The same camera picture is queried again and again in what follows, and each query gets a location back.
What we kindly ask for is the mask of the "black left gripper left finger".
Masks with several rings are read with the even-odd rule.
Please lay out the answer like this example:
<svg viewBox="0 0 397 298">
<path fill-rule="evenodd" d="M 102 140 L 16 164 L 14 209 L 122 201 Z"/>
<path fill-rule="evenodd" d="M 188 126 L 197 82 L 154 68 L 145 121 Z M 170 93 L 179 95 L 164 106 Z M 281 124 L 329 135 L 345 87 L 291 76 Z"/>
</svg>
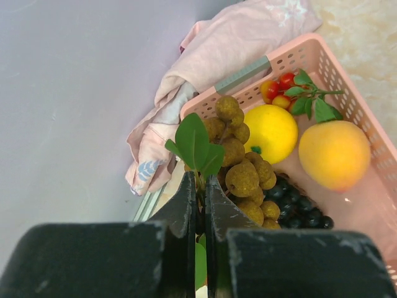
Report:
<svg viewBox="0 0 397 298">
<path fill-rule="evenodd" d="M 176 193 L 150 219 L 161 224 L 159 297 L 195 297 L 196 189 L 184 173 Z"/>
</svg>

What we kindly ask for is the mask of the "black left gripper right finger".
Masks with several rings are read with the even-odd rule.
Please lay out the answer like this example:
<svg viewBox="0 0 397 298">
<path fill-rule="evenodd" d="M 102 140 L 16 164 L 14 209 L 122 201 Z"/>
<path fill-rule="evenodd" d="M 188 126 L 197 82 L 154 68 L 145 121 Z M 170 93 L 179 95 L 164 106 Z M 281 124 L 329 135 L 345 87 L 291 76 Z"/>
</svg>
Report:
<svg viewBox="0 0 397 298">
<path fill-rule="evenodd" d="M 208 296 L 260 296 L 264 231 L 226 197 L 216 176 L 205 194 Z"/>
</svg>

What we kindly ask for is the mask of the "brown longan bunch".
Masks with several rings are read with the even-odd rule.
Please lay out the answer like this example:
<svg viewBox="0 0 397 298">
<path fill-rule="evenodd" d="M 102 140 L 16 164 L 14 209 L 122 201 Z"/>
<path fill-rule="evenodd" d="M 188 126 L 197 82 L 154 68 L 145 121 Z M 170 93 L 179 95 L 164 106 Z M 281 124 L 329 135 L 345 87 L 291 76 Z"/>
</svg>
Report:
<svg viewBox="0 0 397 298">
<path fill-rule="evenodd" d="M 190 171 L 195 176 L 197 200 L 195 236 L 205 237 L 203 263 L 207 267 L 206 182 L 213 175 L 218 179 L 226 197 L 264 231 L 264 248 L 261 250 L 263 263 L 259 266 L 263 277 L 263 288 L 258 297 L 269 297 L 269 282 L 264 269 L 274 252 L 275 235 L 263 228 L 264 214 L 254 198 L 263 197 L 264 190 L 275 185 L 276 176 L 271 165 L 257 153 L 245 152 L 241 142 L 236 138 L 217 137 L 214 142 L 209 142 L 203 121 L 197 114 L 189 114 L 182 120 L 176 132 L 176 139 L 168 141 L 166 146 L 188 163 Z"/>
</svg>

